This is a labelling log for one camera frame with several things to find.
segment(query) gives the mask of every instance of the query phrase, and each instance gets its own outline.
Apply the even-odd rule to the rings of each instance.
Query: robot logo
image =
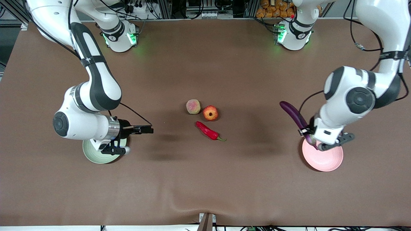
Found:
[[[114,41],[116,41],[116,37],[110,35],[110,36],[109,36],[109,40],[114,42]]]

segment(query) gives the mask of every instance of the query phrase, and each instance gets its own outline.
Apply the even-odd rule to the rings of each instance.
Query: plate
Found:
[[[341,165],[344,157],[341,146],[331,148],[327,151],[320,151],[316,150],[305,139],[302,144],[302,154],[311,167],[323,172],[337,169]]]
[[[127,139],[120,140],[120,146],[126,146]],[[101,152],[97,152],[94,146],[91,144],[90,140],[83,141],[83,153],[88,160],[96,164],[108,164],[110,162],[115,161],[121,155],[110,155],[110,154],[102,154]]]

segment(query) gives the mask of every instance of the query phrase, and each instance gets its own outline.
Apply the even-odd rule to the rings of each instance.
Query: pink plate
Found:
[[[341,146],[331,148],[327,151],[320,151],[307,143],[305,139],[302,144],[302,154],[311,167],[323,172],[337,169],[341,165],[343,158]]]

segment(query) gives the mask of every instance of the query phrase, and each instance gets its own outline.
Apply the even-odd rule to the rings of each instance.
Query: red apple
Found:
[[[217,108],[215,108],[214,106],[210,105],[207,106],[204,110],[203,110],[203,115],[204,118],[208,121],[213,121],[215,119],[217,119],[218,117],[218,112],[217,112]]]

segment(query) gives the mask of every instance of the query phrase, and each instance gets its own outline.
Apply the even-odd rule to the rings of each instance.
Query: red chili pepper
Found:
[[[204,133],[206,136],[208,136],[212,140],[219,140],[219,141],[226,141],[227,139],[222,139],[218,136],[218,133],[215,131],[209,129],[207,126],[205,126],[203,123],[200,121],[196,122],[196,126]]]

